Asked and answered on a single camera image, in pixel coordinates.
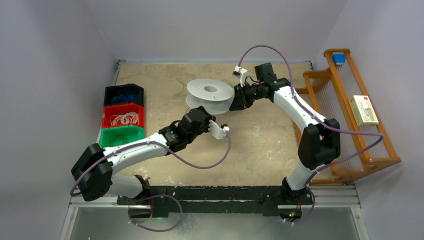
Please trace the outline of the white perforated spool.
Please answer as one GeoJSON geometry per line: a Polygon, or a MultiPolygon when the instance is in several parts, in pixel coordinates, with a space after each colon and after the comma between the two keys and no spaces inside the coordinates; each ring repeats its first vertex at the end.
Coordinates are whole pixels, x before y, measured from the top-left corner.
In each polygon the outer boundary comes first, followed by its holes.
{"type": "Polygon", "coordinates": [[[229,111],[235,91],[229,84],[211,78],[191,80],[186,89],[187,106],[191,109],[204,107],[211,115],[220,115],[229,111]]]}

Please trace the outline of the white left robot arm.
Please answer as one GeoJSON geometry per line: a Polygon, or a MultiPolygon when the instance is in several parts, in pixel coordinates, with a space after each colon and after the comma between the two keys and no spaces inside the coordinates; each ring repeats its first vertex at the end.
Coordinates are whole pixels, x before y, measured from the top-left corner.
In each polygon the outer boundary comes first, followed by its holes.
{"type": "Polygon", "coordinates": [[[141,140],[104,148],[98,143],[90,144],[71,168],[75,180],[71,196],[81,195],[86,202],[103,197],[115,183],[113,176],[118,172],[185,149],[196,137],[209,133],[215,120],[214,115],[200,106],[141,140]]]}

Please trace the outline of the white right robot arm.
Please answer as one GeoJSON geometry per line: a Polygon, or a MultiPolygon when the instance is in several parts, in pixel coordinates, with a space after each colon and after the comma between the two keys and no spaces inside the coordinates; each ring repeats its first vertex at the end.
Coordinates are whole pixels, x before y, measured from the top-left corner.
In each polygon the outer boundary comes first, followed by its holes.
{"type": "Polygon", "coordinates": [[[229,110],[245,110],[256,100],[269,99],[282,108],[301,131],[297,150],[300,162],[282,180],[280,189],[282,200],[292,204],[306,191],[313,174],[340,156],[340,124],[308,105],[292,88],[288,79],[277,77],[271,63],[257,65],[254,70],[256,80],[248,84],[248,71],[240,66],[234,68],[232,74],[239,78],[239,84],[234,86],[234,99],[229,110]]]}

